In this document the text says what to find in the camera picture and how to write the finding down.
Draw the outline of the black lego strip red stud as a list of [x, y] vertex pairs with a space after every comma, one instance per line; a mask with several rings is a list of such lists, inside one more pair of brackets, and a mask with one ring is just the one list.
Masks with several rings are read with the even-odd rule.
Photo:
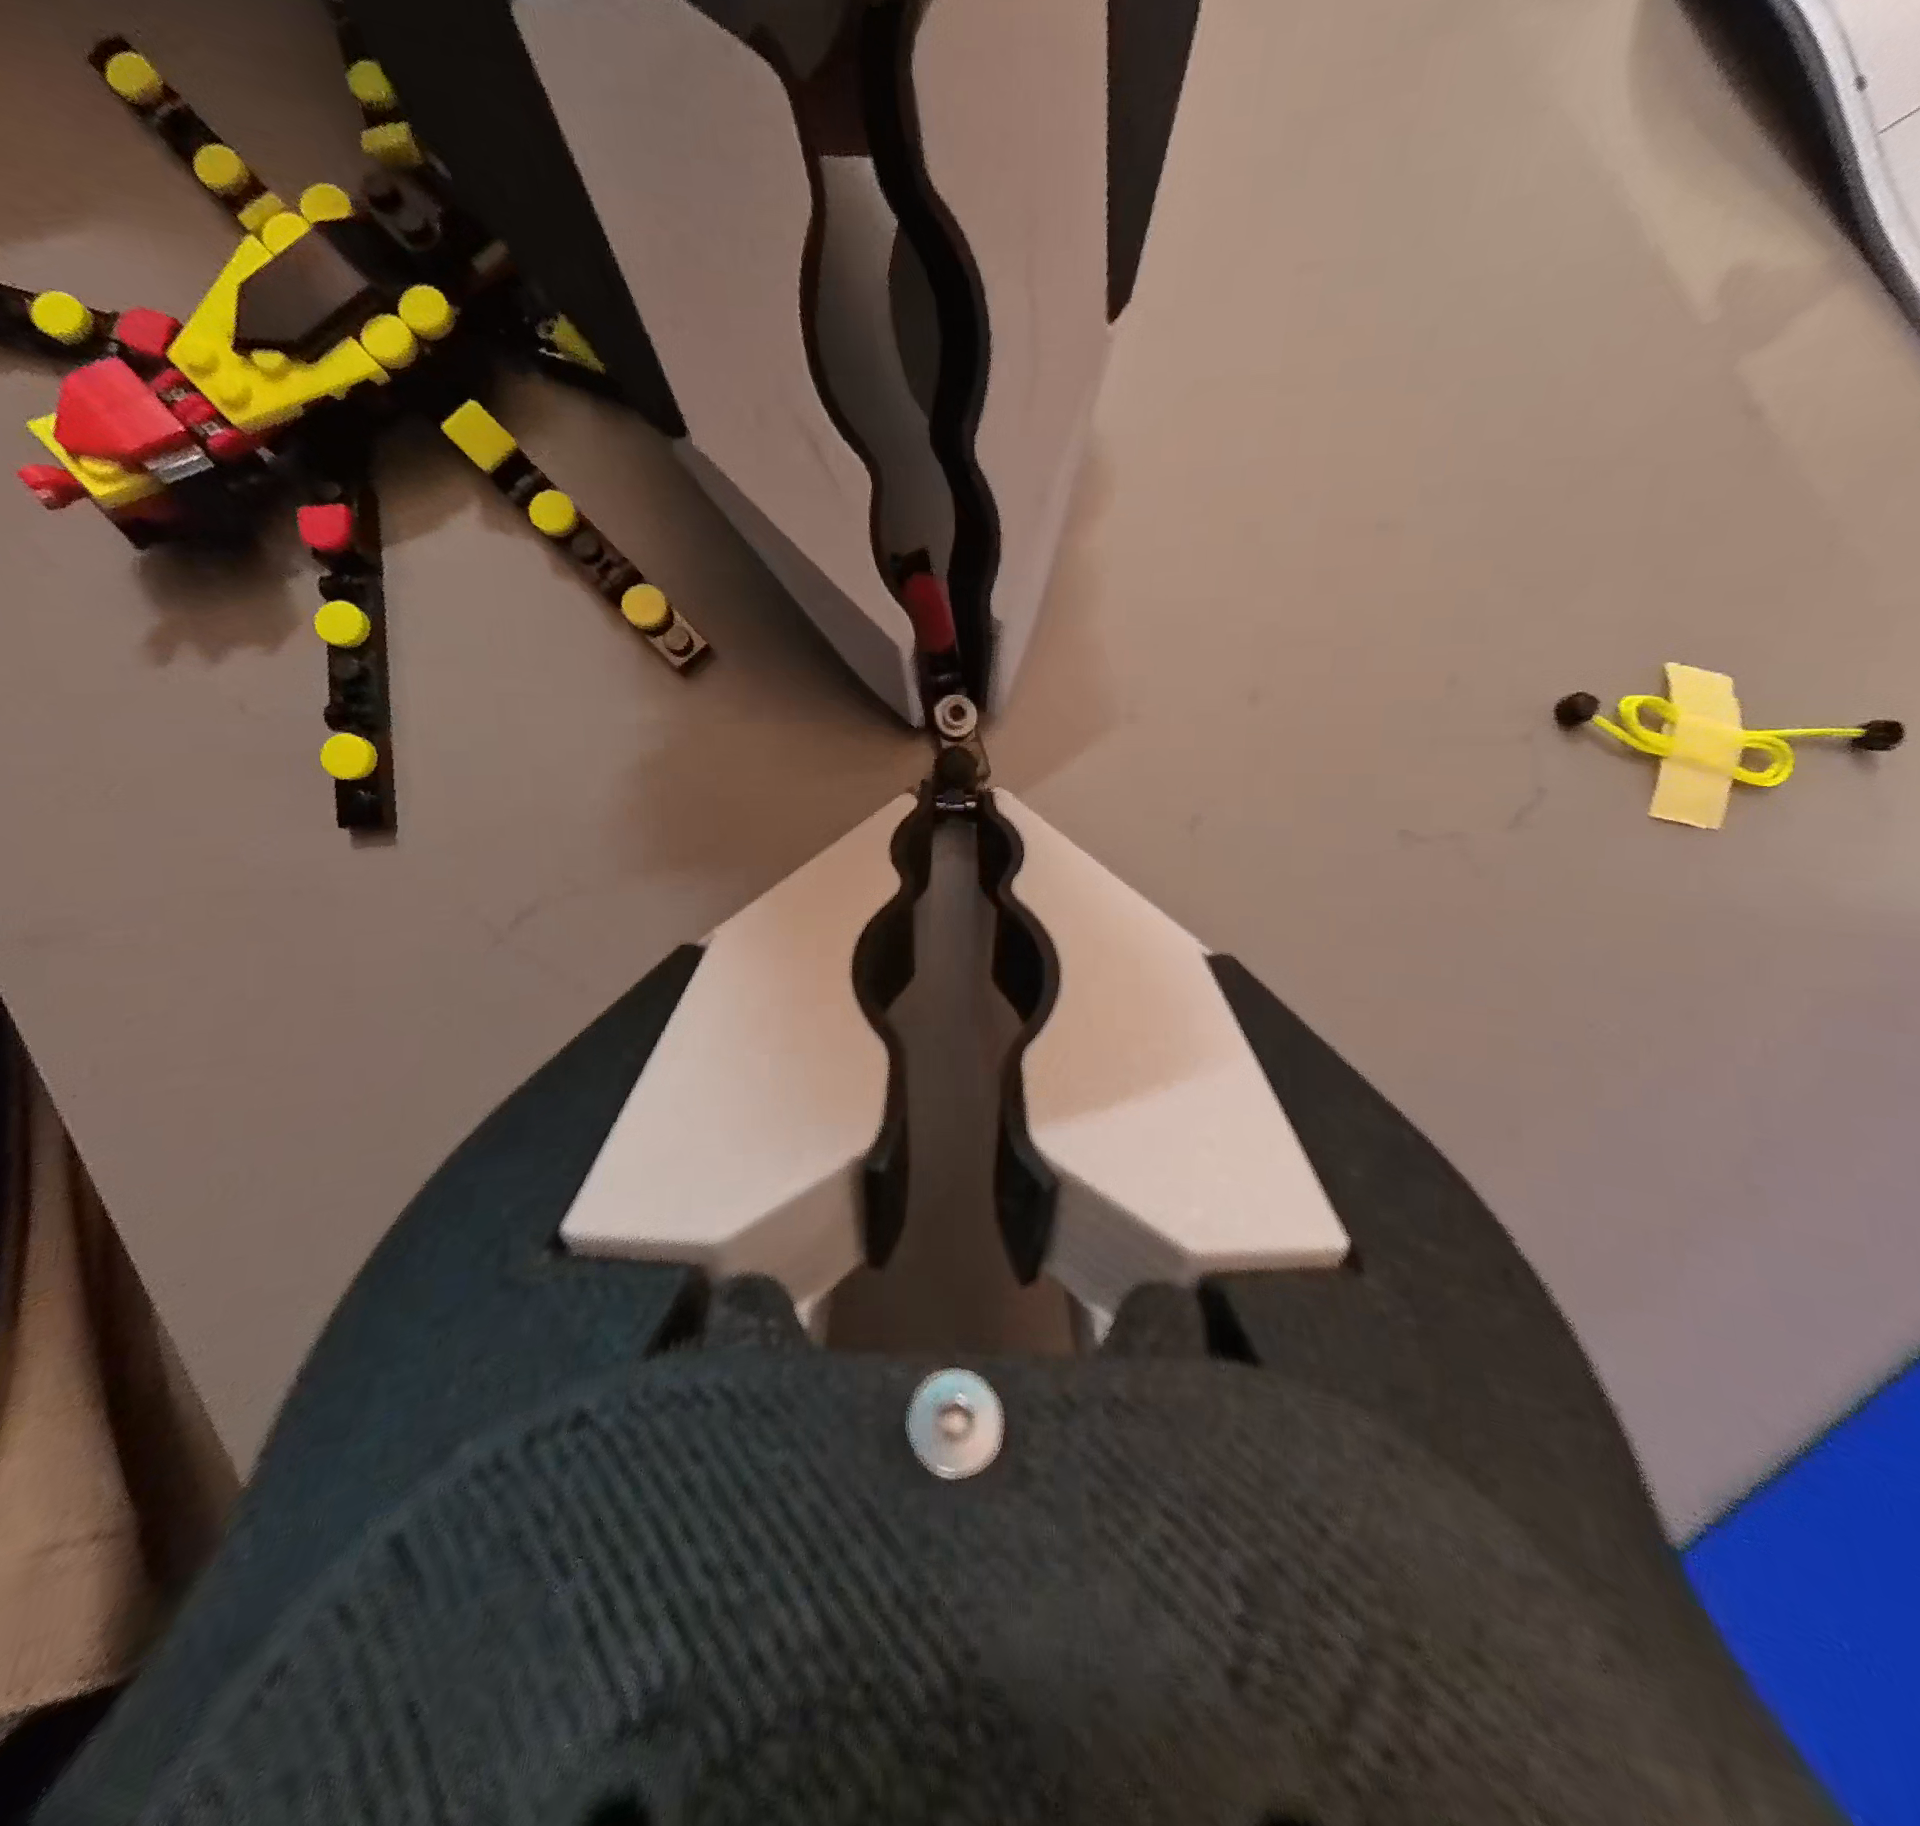
[[942, 816], [977, 816], [991, 787], [986, 706], [963, 661], [946, 577], [928, 555], [898, 555], [892, 594], [908, 618], [919, 724], [933, 745], [933, 803]]

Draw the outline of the blue flat board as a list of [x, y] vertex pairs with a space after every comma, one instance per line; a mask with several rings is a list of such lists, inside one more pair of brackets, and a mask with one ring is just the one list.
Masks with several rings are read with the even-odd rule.
[[1918, 1820], [1918, 1363], [1685, 1545], [1726, 1643], [1854, 1824]]

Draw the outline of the yellow black lego spider model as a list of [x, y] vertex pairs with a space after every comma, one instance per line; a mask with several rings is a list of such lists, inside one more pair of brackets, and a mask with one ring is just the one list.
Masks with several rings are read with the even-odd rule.
[[63, 288], [4, 287], [4, 345], [61, 360], [57, 407], [31, 421], [20, 482], [48, 513], [87, 503], [134, 550], [242, 550], [274, 500], [295, 505], [318, 568], [321, 768], [334, 826], [393, 838], [396, 720], [378, 440], [438, 427], [540, 543], [670, 670], [712, 657], [700, 628], [481, 397], [536, 368], [621, 397], [587, 336], [540, 295], [500, 235], [463, 204], [418, 143], [347, 0], [322, 0], [362, 114], [366, 176], [280, 198], [138, 50], [106, 36], [92, 70], [225, 212], [236, 247], [186, 316], [98, 309]]

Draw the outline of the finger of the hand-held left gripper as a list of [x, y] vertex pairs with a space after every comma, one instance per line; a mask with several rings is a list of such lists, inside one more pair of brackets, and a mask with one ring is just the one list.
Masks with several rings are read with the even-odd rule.
[[875, 476], [816, 380], [816, 191], [780, 73], [692, 0], [513, 0], [513, 19], [676, 397], [686, 470], [916, 730]]
[[958, 661], [1004, 711], [1109, 366], [1109, 0], [881, 8], [875, 157], [933, 295]]

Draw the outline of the open instruction booklet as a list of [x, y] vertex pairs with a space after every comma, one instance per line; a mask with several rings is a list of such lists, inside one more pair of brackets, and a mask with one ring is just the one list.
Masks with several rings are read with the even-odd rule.
[[1762, 0], [1835, 152], [1859, 247], [1918, 319], [1918, 0]]

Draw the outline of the pale yellow tape piece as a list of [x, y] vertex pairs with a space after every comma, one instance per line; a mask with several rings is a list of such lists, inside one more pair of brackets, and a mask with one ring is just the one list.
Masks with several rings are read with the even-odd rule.
[[1744, 768], [1746, 724], [1731, 675], [1690, 664], [1663, 667], [1663, 709], [1642, 720], [1663, 745], [1650, 816], [1685, 829], [1714, 832], [1735, 800]]

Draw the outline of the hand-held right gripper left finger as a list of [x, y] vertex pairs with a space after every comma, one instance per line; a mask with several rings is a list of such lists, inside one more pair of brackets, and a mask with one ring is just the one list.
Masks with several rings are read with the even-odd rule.
[[890, 1056], [853, 948], [903, 891], [898, 795], [700, 939], [686, 995], [573, 1195], [573, 1257], [771, 1279], [805, 1330], [864, 1263], [860, 1175]]

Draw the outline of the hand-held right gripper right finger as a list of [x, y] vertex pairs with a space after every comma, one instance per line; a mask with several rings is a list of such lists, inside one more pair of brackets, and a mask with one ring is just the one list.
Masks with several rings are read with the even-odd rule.
[[1019, 1283], [1108, 1337], [1139, 1287], [1352, 1257], [1209, 945], [1012, 792], [977, 803], [1001, 1069], [996, 1219]]

